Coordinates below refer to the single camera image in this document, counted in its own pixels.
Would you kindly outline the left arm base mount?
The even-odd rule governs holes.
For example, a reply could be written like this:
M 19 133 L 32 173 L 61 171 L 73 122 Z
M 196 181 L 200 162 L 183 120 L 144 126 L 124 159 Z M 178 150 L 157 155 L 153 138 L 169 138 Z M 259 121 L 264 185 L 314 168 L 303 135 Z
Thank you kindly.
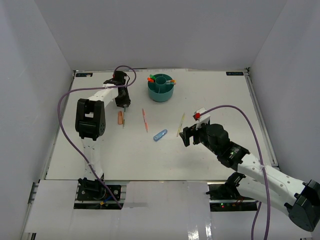
M 78 201 L 104 201 L 110 197 L 109 191 L 97 180 L 88 180 L 87 178 L 79 178 L 78 191 L 76 199 Z

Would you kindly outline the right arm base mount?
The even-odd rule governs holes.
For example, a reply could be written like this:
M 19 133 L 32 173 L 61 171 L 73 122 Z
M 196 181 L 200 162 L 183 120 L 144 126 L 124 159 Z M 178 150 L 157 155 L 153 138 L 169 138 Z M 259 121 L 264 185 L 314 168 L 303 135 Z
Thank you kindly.
M 211 212 L 245 212 L 258 209 L 256 200 L 240 195 L 238 186 L 245 178 L 244 174 L 234 172 L 223 183 L 209 183 L 209 206 Z

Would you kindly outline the pink pen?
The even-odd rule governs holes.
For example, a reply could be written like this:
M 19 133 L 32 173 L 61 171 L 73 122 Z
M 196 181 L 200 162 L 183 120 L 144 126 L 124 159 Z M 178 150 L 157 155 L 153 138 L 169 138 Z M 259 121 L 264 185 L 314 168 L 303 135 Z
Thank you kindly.
M 145 130 L 148 133 L 149 127 L 148 127 L 148 123 L 147 123 L 147 119 L 146 119 L 146 113 L 145 113 L 145 110 L 143 108 L 142 108 L 142 116 L 143 116 Z

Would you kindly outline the orange eraser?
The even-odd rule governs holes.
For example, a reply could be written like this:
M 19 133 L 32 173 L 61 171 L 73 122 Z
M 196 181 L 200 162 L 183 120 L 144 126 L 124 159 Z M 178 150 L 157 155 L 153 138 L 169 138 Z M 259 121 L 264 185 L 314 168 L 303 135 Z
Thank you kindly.
M 117 114 L 117 123 L 119 125 L 122 125 L 123 122 L 124 122 L 123 112 L 119 111 L 118 114 Z

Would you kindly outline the orange cap black highlighter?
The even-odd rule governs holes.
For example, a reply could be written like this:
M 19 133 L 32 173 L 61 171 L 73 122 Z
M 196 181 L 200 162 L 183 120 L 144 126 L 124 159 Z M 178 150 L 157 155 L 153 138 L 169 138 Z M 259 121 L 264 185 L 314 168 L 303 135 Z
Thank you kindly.
M 155 82 L 155 80 L 154 80 L 153 78 L 150 78 L 150 77 L 148 77 L 147 80 L 148 80 L 150 83 L 154 83 L 154 82 Z

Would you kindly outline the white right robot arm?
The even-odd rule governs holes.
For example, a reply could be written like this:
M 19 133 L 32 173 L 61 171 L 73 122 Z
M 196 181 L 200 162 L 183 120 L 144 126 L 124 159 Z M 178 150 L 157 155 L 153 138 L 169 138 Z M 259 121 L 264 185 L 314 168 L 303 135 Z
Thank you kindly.
M 286 175 L 261 161 L 246 148 L 232 142 L 220 124 L 193 125 L 179 133 L 184 145 L 202 144 L 218 161 L 235 172 L 226 182 L 226 195 L 269 204 L 299 228 L 313 232 L 320 221 L 320 184 Z

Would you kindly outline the grey mechanical pencil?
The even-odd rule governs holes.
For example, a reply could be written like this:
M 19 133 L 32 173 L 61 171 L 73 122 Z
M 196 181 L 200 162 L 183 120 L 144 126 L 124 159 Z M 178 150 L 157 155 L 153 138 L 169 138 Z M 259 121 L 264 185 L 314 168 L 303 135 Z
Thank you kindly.
M 122 114 L 122 128 L 123 129 L 125 128 L 125 122 L 126 122 L 125 114 L 126 114 L 126 109 L 124 108 L 123 109 L 123 114 Z

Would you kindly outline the green cap black highlighter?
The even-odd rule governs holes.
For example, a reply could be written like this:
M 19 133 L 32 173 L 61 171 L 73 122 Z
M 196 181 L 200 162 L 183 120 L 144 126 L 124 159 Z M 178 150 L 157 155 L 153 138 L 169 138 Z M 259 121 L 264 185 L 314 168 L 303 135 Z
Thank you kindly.
M 151 78 L 151 79 L 153 79 L 153 80 L 155 80 L 156 79 L 156 77 L 154 76 L 154 75 L 149 75 L 149 77 Z

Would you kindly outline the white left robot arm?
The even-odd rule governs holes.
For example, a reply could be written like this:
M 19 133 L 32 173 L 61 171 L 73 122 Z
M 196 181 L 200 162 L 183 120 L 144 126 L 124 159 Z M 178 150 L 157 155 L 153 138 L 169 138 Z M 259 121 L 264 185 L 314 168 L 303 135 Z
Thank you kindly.
M 130 106 L 128 88 L 130 77 L 123 71 L 115 71 L 112 78 L 103 83 L 104 89 L 89 98 L 77 101 L 75 130 L 78 132 L 86 157 L 84 177 L 89 180 L 102 179 L 104 171 L 101 163 L 102 136 L 107 128 L 105 109 L 111 102 L 119 108 Z

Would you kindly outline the thin yellow pen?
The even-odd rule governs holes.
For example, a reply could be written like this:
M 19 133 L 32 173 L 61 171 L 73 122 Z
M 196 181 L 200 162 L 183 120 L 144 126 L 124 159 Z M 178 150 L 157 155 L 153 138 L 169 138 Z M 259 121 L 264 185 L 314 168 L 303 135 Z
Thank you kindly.
M 182 126 L 183 126 L 184 119 L 185 119 L 185 112 L 182 114 L 182 117 L 181 117 L 181 120 L 180 120 L 180 123 L 179 123 L 179 126 L 178 126 L 178 130 L 177 130 L 177 133 L 176 133 L 176 137 L 179 137 L 179 134 L 180 134 Z

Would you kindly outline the blue correction tape dispenser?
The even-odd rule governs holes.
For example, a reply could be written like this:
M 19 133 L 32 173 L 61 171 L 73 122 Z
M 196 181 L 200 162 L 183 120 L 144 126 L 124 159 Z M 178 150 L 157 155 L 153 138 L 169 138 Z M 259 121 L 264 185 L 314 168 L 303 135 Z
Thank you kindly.
M 155 142 L 159 141 L 163 136 L 165 136 L 168 133 L 167 129 L 164 129 L 162 131 L 160 131 L 159 133 L 157 133 L 156 135 L 153 136 L 153 140 Z

